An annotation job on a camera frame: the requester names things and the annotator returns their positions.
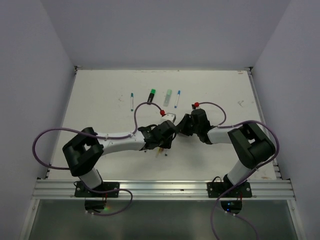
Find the dark green capped marker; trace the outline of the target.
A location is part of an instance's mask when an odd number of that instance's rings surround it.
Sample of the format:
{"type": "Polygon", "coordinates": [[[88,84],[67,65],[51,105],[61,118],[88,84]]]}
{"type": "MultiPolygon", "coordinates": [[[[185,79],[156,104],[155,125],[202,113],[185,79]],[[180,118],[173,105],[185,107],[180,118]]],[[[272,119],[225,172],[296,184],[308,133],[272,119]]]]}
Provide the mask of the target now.
{"type": "Polygon", "coordinates": [[[168,149],[164,149],[164,150],[163,150],[163,155],[164,155],[165,157],[168,156],[168,149]]]}

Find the yellow slim highlighter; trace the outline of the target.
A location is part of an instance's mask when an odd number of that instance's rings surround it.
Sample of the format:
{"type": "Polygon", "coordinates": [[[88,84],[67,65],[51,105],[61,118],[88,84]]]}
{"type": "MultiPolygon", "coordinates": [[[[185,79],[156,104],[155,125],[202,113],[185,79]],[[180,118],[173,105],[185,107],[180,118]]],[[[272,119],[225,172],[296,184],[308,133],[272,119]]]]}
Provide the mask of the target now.
{"type": "Polygon", "coordinates": [[[157,158],[162,152],[163,152],[163,148],[159,147],[159,148],[157,149],[157,152],[156,152],[155,157],[157,158]]]}

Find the blue capped white marker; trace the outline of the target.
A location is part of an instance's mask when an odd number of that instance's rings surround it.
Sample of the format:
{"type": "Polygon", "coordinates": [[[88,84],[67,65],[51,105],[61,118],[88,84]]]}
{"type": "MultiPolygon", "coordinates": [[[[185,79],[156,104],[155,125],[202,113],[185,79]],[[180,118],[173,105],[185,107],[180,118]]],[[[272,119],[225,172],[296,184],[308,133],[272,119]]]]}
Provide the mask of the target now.
{"type": "Polygon", "coordinates": [[[175,103],[174,103],[174,108],[175,108],[175,109],[178,107],[180,95],[181,95],[181,91],[178,90],[178,91],[177,91],[177,95],[176,95],[176,99],[175,99],[175,103]]]}

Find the pale green translucent highlighter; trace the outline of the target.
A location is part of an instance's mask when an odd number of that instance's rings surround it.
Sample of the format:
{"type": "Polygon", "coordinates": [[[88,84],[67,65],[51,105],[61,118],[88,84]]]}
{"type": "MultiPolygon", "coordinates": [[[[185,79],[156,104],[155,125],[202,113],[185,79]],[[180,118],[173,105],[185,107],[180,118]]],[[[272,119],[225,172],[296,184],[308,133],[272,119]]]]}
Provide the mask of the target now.
{"type": "Polygon", "coordinates": [[[172,95],[172,90],[168,89],[164,98],[164,102],[163,102],[163,106],[164,107],[168,107],[169,103],[170,103],[170,99],[171,99],[171,95],[172,95]]]}

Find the teal capped white marker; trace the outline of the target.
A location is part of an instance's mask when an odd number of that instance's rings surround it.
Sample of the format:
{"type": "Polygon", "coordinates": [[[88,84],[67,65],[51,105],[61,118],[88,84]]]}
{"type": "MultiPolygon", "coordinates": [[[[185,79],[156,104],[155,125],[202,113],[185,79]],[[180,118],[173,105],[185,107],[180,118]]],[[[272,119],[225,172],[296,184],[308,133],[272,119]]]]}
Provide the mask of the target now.
{"type": "Polygon", "coordinates": [[[130,111],[131,112],[134,111],[134,93],[133,92],[130,94],[130,111]]]}

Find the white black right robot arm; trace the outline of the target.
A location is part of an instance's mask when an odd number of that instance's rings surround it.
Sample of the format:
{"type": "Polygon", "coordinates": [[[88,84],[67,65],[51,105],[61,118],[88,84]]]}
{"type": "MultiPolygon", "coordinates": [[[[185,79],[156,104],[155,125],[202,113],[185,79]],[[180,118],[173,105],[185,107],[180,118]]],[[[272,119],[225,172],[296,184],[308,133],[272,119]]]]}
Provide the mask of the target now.
{"type": "Polygon", "coordinates": [[[279,153],[279,141],[275,143],[261,129],[265,126],[256,120],[247,120],[231,126],[212,125],[206,111],[197,108],[186,114],[177,125],[178,133],[185,136],[197,135],[207,145],[231,144],[238,160],[223,177],[223,192],[235,196],[241,185],[256,170],[272,161],[279,153]]]}

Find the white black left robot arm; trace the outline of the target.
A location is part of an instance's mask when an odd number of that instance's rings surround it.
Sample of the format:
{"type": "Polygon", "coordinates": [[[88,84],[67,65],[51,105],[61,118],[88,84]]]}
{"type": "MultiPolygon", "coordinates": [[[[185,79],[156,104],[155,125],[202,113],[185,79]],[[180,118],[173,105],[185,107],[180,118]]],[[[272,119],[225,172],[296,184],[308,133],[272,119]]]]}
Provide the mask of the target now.
{"type": "Polygon", "coordinates": [[[135,133],[98,135],[87,127],[66,143],[62,152],[71,175],[78,177],[92,196],[103,193],[104,184],[95,165],[100,157],[123,151],[145,151],[155,148],[169,149],[177,128],[170,120],[159,125],[139,127],[135,133]]]}

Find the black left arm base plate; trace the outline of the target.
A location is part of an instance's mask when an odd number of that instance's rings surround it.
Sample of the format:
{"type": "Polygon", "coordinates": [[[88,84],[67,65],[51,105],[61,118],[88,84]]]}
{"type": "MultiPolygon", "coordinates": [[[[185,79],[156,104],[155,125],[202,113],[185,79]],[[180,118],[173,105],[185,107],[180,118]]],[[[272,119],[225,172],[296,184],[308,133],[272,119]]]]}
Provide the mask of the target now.
{"type": "MultiPolygon", "coordinates": [[[[118,191],[111,193],[97,193],[88,190],[81,181],[75,181],[73,183],[75,186],[74,196],[76,198],[98,198],[99,200],[85,200],[84,207],[88,212],[101,213],[105,210],[107,198],[117,198],[119,195],[118,191]]],[[[101,185],[94,188],[94,191],[105,192],[120,188],[119,182],[103,182],[101,185]]]]}

